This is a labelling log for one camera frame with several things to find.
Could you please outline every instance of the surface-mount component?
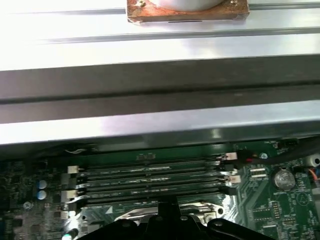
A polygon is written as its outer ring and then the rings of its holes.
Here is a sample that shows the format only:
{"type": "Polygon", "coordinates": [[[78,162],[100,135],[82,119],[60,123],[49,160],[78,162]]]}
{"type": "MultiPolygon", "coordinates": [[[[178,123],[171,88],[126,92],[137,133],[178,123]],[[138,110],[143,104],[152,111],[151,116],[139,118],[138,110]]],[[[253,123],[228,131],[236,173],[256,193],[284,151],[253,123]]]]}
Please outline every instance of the surface-mount component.
{"type": "Polygon", "coordinates": [[[22,227],[22,225],[23,225],[23,220],[22,219],[17,218],[17,219],[14,219],[12,221],[12,226],[14,228],[20,228],[20,227],[22,227]]]}
{"type": "Polygon", "coordinates": [[[279,169],[273,177],[274,184],[284,191],[289,191],[296,185],[295,176],[286,169],[279,169]]]}

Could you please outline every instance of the capacitor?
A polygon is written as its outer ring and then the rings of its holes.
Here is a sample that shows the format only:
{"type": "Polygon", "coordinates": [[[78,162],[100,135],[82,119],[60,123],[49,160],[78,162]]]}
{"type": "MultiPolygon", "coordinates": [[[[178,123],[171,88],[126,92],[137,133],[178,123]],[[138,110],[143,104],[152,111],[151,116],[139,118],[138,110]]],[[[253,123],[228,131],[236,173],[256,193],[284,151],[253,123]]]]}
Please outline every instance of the capacitor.
{"type": "Polygon", "coordinates": [[[44,200],[47,197],[47,193],[46,193],[46,191],[41,190],[36,194],[36,197],[39,200],[44,200]]]}
{"type": "Polygon", "coordinates": [[[289,191],[296,185],[296,179],[292,172],[282,168],[275,172],[273,182],[278,189],[283,191],[289,191]]]}
{"type": "Polygon", "coordinates": [[[73,240],[78,235],[79,231],[76,228],[71,229],[66,234],[62,236],[61,240],[73,240]]]}
{"type": "Polygon", "coordinates": [[[38,189],[45,189],[47,187],[47,182],[45,180],[40,180],[38,183],[37,183],[37,186],[38,186],[38,189]]]}

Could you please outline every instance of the screw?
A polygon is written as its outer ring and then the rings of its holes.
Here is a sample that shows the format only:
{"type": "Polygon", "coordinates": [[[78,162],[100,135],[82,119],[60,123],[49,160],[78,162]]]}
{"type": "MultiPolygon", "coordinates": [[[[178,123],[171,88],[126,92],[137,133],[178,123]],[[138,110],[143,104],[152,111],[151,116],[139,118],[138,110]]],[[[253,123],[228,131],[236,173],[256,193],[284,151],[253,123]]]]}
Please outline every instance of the screw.
{"type": "Polygon", "coordinates": [[[32,203],[29,202],[29,201],[26,201],[26,202],[23,204],[23,208],[24,208],[25,210],[32,209],[32,207],[33,207],[33,205],[32,205],[32,203]]]}
{"type": "Polygon", "coordinates": [[[262,153],[260,154],[260,158],[261,158],[261,159],[267,159],[267,158],[268,158],[268,154],[262,152],[262,153]]]}
{"type": "Polygon", "coordinates": [[[222,221],[216,221],[213,224],[216,225],[217,227],[221,227],[223,225],[222,221]]]}
{"type": "Polygon", "coordinates": [[[180,217],[180,220],[182,220],[182,221],[187,221],[189,218],[187,217],[187,216],[181,216],[180,217]]]}
{"type": "Polygon", "coordinates": [[[136,5],[139,6],[139,7],[145,7],[147,5],[147,3],[146,3],[145,0],[138,0],[136,5]]]}

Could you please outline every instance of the electrolytic capacitor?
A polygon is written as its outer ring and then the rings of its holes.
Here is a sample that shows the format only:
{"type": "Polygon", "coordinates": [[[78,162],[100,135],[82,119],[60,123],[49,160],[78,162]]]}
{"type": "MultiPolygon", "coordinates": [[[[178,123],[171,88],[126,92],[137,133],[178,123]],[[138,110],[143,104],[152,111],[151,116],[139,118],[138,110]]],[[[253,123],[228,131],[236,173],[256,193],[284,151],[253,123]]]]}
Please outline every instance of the electrolytic capacitor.
{"type": "Polygon", "coordinates": [[[38,183],[37,183],[37,187],[38,189],[45,189],[47,187],[47,182],[45,180],[40,180],[38,183]]]}
{"type": "Polygon", "coordinates": [[[44,200],[46,197],[47,197],[47,193],[46,193],[46,191],[43,191],[43,190],[39,191],[36,194],[36,198],[39,200],[44,200]]]}

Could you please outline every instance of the metal frame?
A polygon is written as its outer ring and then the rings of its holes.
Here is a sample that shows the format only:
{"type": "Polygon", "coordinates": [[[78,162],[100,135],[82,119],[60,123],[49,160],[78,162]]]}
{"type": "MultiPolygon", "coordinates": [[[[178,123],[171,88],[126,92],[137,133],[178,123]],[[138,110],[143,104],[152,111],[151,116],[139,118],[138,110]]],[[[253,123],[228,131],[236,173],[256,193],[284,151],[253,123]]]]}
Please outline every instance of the metal frame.
{"type": "Polygon", "coordinates": [[[142,25],[124,0],[41,3],[0,6],[0,145],[319,133],[318,0],[251,0],[246,21],[142,25]]]}

